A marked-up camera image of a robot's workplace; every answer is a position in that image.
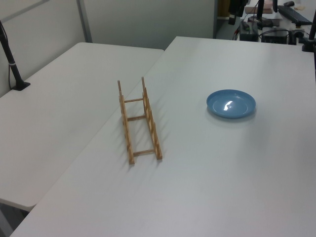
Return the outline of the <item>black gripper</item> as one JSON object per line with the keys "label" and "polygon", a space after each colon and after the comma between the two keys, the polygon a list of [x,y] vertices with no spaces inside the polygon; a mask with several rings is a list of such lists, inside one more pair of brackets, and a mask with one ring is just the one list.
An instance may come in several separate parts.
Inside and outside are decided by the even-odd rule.
{"label": "black gripper", "polygon": [[247,5],[247,0],[230,0],[229,4],[229,25],[234,25],[236,22],[236,16],[242,17],[244,13],[244,7]]}

